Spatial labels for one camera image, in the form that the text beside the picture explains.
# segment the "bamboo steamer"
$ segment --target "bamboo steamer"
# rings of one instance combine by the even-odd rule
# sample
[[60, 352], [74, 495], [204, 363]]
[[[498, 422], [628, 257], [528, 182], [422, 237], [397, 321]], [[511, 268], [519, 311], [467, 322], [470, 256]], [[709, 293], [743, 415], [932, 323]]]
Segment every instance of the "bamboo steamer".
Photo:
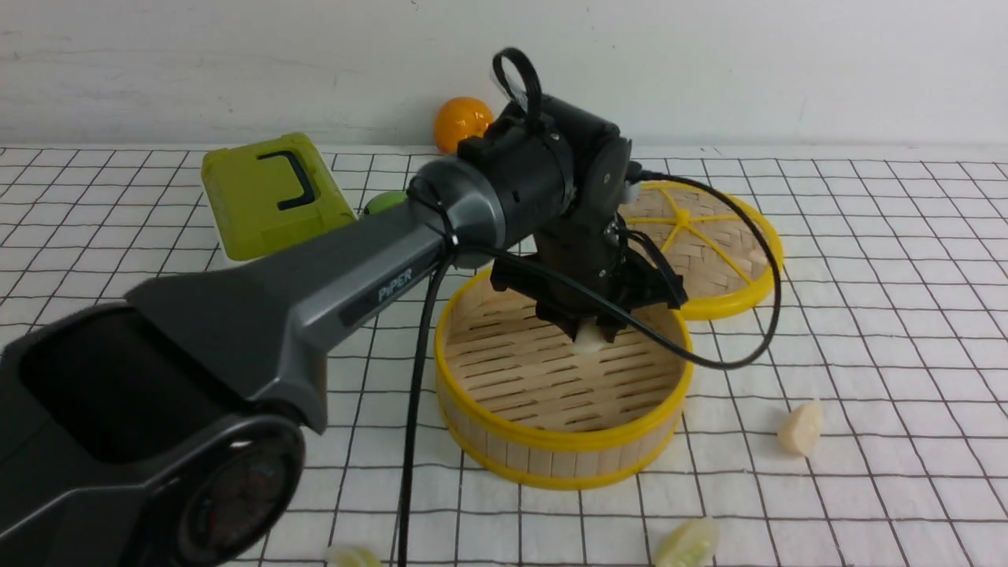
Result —
[[[671, 440], [692, 364], [632, 329], [598, 352], [574, 354], [534, 306], [495, 292], [489, 271], [449, 302], [434, 359], [452, 436], [488, 470], [531, 486], [593, 488], [637, 473]], [[678, 313], [659, 305], [634, 315], [691, 348]]]

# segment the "yellow-green box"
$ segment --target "yellow-green box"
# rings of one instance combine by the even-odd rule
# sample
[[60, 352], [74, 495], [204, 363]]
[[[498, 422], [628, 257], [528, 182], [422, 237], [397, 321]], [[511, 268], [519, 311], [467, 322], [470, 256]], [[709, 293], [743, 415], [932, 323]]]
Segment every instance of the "yellow-green box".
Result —
[[304, 134], [211, 151], [202, 177], [232, 260], [265, 256], [356, 220]]

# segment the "robotic arm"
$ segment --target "robotic arm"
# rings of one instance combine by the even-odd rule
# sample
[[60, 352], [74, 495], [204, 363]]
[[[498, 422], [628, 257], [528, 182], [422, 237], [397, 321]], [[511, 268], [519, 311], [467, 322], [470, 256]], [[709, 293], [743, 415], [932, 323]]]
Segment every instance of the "robotic arm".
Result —
[[293, 495], [300, 426], [326, 428], [326, 353], [446, 261], [479, 267], [532, 235], [526, 263], [541, 267], [496, 262], [491, 280], [572, 337], [586, 318], [609, 340], [625, 324], [546, 271], [625, 311], [685, 301], [667, 263], [626, 246], [630, 141], [542, 95], [517, 49], [494, 69], [511, 103], [417, 172], [403, 204], [240, 267], [148, 280], [8, 345], [0, 564], [196, 567], [243, 552]]

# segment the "bamboo steamer lid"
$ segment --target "bamboo steamer lid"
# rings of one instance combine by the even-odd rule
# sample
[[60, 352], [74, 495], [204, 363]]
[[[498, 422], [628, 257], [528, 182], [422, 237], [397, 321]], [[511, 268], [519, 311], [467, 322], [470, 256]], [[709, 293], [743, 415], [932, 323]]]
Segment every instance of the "bamboo steamer lid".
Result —
[[[685, 322], [663, 306], [635, 312], [686, 349]], [[622, 480], [668, 444], [692, 365], [635, 330], [595, 353], [497, 293], [489, 272], [449, 302], [434, 340], [437, 399], [459, 445], [510, 480], [583, 489]]]
[[[760, 228], [777, 265], [783, 246], [770, 222], [749, 204], [729, 196]], [[627, 226], [644, 232], [682, 276], [687, 320], [721, 319], [756, 307], [773, 291], [766, 254], [752, 231], [724, 203], [694, 187], [646, 183], [637, 201], [620, 208]], [[644, 254], [631, 241], [631, 247]]]

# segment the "orange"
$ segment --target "orange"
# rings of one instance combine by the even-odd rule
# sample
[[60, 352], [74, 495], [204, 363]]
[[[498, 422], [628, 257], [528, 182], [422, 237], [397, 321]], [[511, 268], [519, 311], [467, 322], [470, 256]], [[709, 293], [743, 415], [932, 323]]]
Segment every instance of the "orange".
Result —
[[434, 143], [444, 153], [452, 153], [459, 142], [482, 136], [494, 121], [494, 115], [483, 101], [459, 97], [445, 103], [434, 118]]

